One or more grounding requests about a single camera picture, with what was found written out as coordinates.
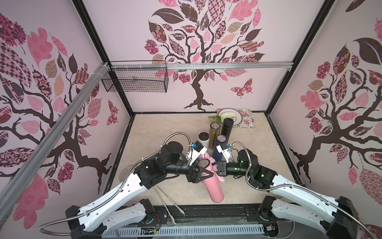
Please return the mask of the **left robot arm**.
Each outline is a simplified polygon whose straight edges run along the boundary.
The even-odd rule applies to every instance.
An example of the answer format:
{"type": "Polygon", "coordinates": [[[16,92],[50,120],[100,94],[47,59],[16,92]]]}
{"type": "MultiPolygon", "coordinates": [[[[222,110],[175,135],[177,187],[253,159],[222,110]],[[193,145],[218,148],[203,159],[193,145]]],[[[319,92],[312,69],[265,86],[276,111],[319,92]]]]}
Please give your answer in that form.
{"type": "Polygon", "coordinates": [[[187,155],[183,155],[182,150],[182,145],[175,141],[163,145],[158,153],[139,163],[125,183],[88,205],[67,209],[67,217],[77,217],[68,221],[70,237],[100,239],[129,224],[150,223],[156,211],[148,199],[128,208],[123,205],[164,181],[169,173],[185,175],[192,183],[212,177],[211,172],[198,167],[198,158],[207,152],[200,142],[193,143],[187,155]]]}

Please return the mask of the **gold thermos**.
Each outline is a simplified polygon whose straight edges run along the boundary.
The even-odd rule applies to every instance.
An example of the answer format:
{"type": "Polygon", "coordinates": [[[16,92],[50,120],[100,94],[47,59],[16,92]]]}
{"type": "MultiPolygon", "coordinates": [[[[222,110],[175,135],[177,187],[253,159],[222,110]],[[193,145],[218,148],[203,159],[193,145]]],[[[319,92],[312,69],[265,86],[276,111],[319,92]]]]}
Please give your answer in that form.
{"type": "Polygon", "coordinates": [[[210,124],[210,131],[209,131],[209,136],[210,136],[210,143],[209,143],[209,149],[213,149],[216,141],[216,137],[220,133],[220,124],[217,122],[212,122],[210,124]]]}

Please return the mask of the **pink thermos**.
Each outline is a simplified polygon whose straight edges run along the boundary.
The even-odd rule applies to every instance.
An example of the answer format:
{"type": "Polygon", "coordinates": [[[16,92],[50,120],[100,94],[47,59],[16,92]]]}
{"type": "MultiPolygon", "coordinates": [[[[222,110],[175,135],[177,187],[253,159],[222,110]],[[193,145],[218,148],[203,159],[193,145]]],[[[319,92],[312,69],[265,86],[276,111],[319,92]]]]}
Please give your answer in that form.
{"type": "MultiPolygon", "coordinates": [[[[214,173],[214,170],[210,164],[210,161],[208,159],[202,159],[198,162],[198,166],[204,167],[207,170],[210,170],[214,173]]],[[[212,178],[204,179],[202,183],[205,185],[211,200],[214,203],[220,203],[224,199],[224,193],[220,185],[220,181],[218,180],[217,176],[214,174],[212,178]]]]}

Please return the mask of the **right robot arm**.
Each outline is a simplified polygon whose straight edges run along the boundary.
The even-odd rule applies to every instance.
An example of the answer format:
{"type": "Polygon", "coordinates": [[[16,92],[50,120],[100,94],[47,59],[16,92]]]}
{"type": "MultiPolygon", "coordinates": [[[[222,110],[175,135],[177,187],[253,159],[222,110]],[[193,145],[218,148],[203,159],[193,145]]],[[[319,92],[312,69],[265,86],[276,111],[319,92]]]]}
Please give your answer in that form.
{"type": "Polygon", "coordinates": [[[351,200],[316,193],[293,183],[258,163],[250,150],[241,150],[236,162],[229,149],[218,150],[219,176],[243,176],[258,191],[269,192],[258,208],[265,221],[286,219],[312,227],[330,239],[355,239],[358,234],[357,211],[351,200]]]}

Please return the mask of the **pink towel cloth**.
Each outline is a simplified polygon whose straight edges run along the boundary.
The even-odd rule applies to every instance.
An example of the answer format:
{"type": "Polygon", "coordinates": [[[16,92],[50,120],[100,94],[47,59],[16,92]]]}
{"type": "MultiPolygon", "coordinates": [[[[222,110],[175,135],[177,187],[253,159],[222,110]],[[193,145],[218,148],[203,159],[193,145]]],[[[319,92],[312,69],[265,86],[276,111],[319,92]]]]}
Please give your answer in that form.
{"type": "Polygon", "coordinates": [[[205,153],[205,154],[200,155],[200,160],[202,160],[202,159],[208,159],[208,160],[210,161],[210,164],[211,164],[213,170],[214,170],[214,174],[217,176],[218,180],[219,180],[220,182],[225,182],[224,177],[219,176],[219,175],[217,174],[218,168],[217,168],[217,162],[216,162],[216,160],[215,160],[213,157],[211,157],[208,153],[205,153]]]}

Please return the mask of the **white thermos black lid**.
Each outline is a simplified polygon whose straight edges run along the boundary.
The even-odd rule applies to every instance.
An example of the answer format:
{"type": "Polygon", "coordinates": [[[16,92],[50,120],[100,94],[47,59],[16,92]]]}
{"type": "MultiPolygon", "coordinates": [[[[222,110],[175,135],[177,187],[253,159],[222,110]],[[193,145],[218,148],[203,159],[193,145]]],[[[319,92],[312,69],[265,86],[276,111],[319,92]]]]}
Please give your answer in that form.
{"type": "Polygon", "coordinates": [[[206,148],[209,149],[210,135],[207,132],[201,132],[198,135],[198,141],[206,148]]]}

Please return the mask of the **blue thermos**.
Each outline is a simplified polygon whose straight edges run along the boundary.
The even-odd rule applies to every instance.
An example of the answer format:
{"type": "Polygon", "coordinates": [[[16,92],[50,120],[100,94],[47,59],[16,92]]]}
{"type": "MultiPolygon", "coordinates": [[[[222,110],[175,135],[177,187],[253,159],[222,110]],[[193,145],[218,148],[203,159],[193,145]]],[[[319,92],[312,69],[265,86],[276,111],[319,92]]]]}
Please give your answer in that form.
{"type": "Polygon", "coordinates": [[[218,146],[226,145],[226,142],[227,137],[225,135],[219,134],[216,137],[212,155],[216,162],[221,161],[223,157],[222,153],[218,151],[218,146]]]}

